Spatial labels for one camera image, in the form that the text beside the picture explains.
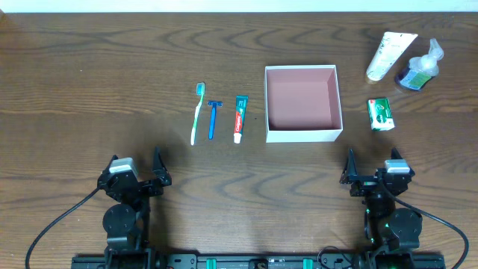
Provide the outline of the green soap bar box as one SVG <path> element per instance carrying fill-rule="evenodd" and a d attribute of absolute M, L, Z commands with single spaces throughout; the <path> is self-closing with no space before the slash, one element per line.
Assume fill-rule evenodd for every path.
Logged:
<path fill-rule="evenodd" d="M 369 99 L 367 109 L 373 131 L 389 131 L 395 127 L 388 99 Z"/>

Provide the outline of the clear soap pump bottle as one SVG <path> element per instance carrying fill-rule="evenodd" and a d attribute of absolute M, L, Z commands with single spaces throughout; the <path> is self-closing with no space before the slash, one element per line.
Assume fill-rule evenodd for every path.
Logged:
<path fill-rule="evenodd" d="M 411 58 L 407 66 L 394 78 L 397 85 L 411 91 L 421 91 L 425 85 L 439 74 L 438 62 L 444 51 L 435 38 L 429 43 L 426 55 Z"/>

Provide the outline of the white lotion tube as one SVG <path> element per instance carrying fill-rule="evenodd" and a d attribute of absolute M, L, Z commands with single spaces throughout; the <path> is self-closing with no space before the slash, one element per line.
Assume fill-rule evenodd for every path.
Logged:
<path fill-rule="evenodd" d="M 418 37 L 417 34 L 386 31 L 381 43 L 366 70 L 366 79 L 370 84 L 382 80 L 404 51 Z"/>

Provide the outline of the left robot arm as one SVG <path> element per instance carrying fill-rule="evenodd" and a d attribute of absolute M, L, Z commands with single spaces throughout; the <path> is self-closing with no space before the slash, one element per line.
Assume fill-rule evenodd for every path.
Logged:
<path fill-rule="evenodd" d="M 108 249 L 139 251 L 148 244 L 149 199 L 162 195 L 164 188 L 172 184 L 159 147 L 153 154 L 152 172 L 154 179 L 140 181 L 134 160 L 117 156 L 113 156 L 102 171 L 97 186 L 117 201 L 106 211 L 102 221 Z"/>

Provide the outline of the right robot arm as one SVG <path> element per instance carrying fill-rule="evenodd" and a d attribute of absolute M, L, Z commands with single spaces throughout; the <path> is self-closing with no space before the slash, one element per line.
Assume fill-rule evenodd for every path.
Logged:
<path fill-rule="evenodd" d="M 364 233 L 372 246 L 354 257 L 360 268 L 386 268 L 393 263 L 412 266 L 412 251 L 420 246 L 421 214 L 397 208 L 396 198 L 408 190 L 415 172 L 397 149 L 373 175 L 360 175 L 350 150 L 340 183 L 350 186 L 352 197 L 361 197 L 366 206 Z"/>

